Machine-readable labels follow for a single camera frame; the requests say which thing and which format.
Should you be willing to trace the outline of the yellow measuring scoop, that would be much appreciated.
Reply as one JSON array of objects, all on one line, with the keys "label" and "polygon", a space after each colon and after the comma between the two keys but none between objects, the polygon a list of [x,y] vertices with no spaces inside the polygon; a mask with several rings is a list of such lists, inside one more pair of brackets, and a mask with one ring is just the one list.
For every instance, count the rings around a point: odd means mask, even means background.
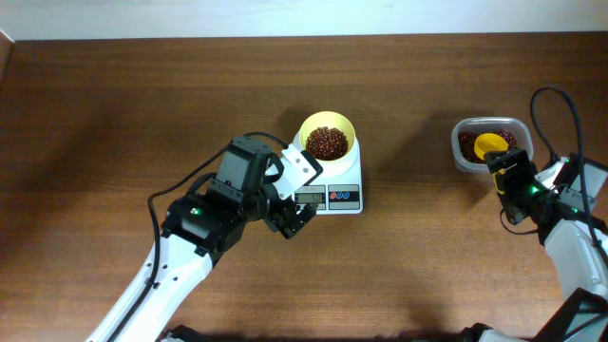
[{"label": "yellow measuring scoop", "polygon": [[476,138],[473,149],[480,160],[487,162],[490,154],[507,152],[509,147],[508,142],[500,135],[483,133]]}]

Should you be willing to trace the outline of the red adzuki beans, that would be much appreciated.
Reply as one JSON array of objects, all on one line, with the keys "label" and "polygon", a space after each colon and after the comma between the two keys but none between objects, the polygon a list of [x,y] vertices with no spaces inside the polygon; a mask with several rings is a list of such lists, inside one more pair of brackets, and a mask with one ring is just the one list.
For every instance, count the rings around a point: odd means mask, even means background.
[{"label": "red adzuki beans", "polygon": [[349,143],[346,135],[339,129],[323,126],[311,132],[305,149],[316,159],[329,162],[344,157],[348,152]]}]

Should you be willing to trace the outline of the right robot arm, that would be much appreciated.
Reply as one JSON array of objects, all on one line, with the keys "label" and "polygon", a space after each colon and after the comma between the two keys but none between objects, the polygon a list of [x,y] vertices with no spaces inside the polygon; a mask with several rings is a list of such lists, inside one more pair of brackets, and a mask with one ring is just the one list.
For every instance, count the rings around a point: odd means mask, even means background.
[{"label": "right robot arm", "polygon": [[558,273],[564,302],[534,341],[607,339],[607,225],[593,217],[607,168],[571,154],[542,171],[527,152],[489,152],[485,161],[502,205],[501,224],[526,219]]}]

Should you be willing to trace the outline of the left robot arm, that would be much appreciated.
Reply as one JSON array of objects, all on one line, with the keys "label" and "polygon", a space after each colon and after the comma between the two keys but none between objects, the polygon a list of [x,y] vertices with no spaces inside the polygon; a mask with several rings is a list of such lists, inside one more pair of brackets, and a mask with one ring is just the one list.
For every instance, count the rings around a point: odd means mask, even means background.
[{"label": "left robot arm", "polygon": [[234,137],[213,155],[218,171],[197,167],[165,217],[151,217],[154,244],[145,263],[89,336],[91,341],[154,341],[182,301],[242,237],[250,222],[294,237],[316,214],[293,193],[323,168],[312,154],[283,142],[276,154],[264,132]]}]

